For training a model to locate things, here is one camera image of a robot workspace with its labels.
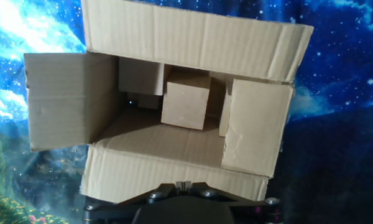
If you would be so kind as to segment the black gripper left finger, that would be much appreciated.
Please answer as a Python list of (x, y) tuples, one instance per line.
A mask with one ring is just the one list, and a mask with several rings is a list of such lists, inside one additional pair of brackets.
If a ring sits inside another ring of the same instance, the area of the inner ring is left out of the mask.
[(115, 220), (132, 220), (143, 206), (180, 196), (183, 191), (184, 182), (176, 182), (175, 184), (160, 184), (156, 189), (119, 203), (86, 197), (83, 223), (113, 223)]

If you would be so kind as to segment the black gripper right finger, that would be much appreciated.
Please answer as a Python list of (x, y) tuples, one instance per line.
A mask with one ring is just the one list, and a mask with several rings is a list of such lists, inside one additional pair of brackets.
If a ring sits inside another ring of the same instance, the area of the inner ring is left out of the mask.
[(183, 183), (184, 196), (198, 197), (205, 202), (219, 205), (214, 208), (214, 217), (223, 217), (224, 223), (283, 223), (282, 203), (277, 198), (253, 201), (214, 187), (205, 182)]

